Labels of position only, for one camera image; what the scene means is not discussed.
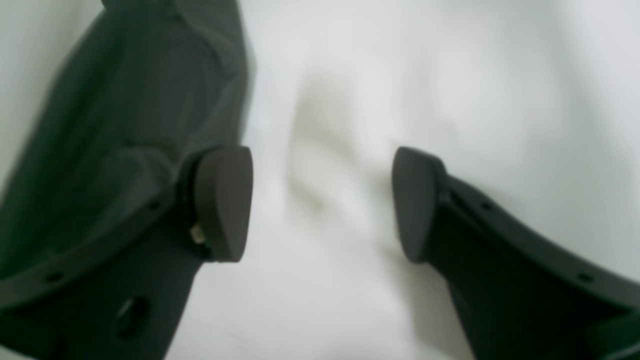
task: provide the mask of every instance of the small hole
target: small hole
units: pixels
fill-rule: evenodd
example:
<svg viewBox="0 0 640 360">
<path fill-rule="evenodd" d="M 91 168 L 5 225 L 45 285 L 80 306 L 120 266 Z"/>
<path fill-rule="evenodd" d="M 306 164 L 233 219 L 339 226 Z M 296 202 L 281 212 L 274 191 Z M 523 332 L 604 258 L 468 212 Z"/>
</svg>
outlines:
<svg viewBox="0 0 640 360">
<path fill-rule="evenodd" d="M 116 315 L 116 333 L 122 339 L 138 335 L 149 318 L 149 301 L 132 297 L 125 301 Z"/>
<path fill-rule="evenodd" d="M 58 282 L 62 280 L 62 278 L 63 278 L 63 275 L 61 272 L 54 272 L 53 274 L 49 274 L 47 277 L 45 277 L 44 281 L 48 283 L 52 283 L 52 282 Z"/>
<path fill-rule="evenodd" d="M 584 282 L 593 282 L 593 276 L 585 273 L 578 274 L 578 279 Z"/>
</svg>

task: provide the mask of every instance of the screw hole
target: screw hole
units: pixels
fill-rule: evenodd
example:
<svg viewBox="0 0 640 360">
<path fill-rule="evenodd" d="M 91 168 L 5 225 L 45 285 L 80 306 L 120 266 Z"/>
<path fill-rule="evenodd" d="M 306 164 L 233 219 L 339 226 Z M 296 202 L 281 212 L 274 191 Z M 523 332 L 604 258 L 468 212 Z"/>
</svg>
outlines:
<svg viewBox="0 0 640 360">
<path fill-rule="evenodd" d="M 584 281 L 584 282 L 588 282 L 588 283 L 593 282 L 593 276 L 591 276 L 589 274 L 585 274 L 585 273 L 579 273 L 578 274 L 578 279 L 580 279 L 581 281 Z"/>
<path fill-rule="evenodd" d="M 53 283 L 53 282 L 58 282 L 60 280 L 62 280 L 62 278 L 64 277 L 64 275 L 62 275 L 61 272 L 54 272 L 53 274 L 49 274 L 47 275 L 47 277 L 44 278 L 44 281 L 46 283 Z"/>
<path fill-rule="evenodd" d="M 125 301 L 116 315 L 116 333 L 122 339 L 131 339 L 144 328 L 149 317 L 149 301 L 132 297 Z"/>
</svg>

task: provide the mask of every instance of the white fabric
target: white fabric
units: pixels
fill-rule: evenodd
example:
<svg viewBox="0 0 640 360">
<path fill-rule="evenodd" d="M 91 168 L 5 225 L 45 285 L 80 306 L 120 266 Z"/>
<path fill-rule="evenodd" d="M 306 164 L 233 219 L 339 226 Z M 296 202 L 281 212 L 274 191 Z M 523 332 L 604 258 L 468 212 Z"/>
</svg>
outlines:
<svg viewBox="0 0 640 360">
<path fill-rule="evenodd" d="M 0 2 L 0 174 L 82 28 L 44 3 Z M 202 268 L 167 359 L 472 359 L 444 280 L 401 253 L 399 145 L 640 280 L 638 2 L 241 6 L 257 62 L 248 247 Z"/>
</svg>

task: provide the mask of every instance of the white background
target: white background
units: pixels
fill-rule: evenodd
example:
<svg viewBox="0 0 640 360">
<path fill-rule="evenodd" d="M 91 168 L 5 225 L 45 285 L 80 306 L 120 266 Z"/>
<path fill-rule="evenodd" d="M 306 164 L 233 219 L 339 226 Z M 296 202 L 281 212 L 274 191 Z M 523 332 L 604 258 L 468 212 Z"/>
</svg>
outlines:
<svg viewBox="0 0 640 360">
<path fill-rule="evenodd" d="M 640 281 L 640 3 L 241 7 L 257 62 L 248 248 L 202 268 L 168 359 L 472 359 L 444 280 L 401 254 L 399 145 Z M 0 179 L 100 8 L 0 0 Z"/>
</svg>

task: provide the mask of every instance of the dark gray fabric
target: dark gray fabric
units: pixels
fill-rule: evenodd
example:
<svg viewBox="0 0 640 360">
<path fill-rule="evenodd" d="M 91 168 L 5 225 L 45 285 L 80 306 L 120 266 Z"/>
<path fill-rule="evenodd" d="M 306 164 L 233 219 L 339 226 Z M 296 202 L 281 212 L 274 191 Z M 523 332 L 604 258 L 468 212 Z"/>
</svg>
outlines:
<svg viewBox="0 0 640 360">
<path fill-rule="evenodd" d="M 246 92 L 234 0 L 107 1 L 62 70 L 0 209 L 0 279 L 95 240 L 237 143 Z"/>
</svg>

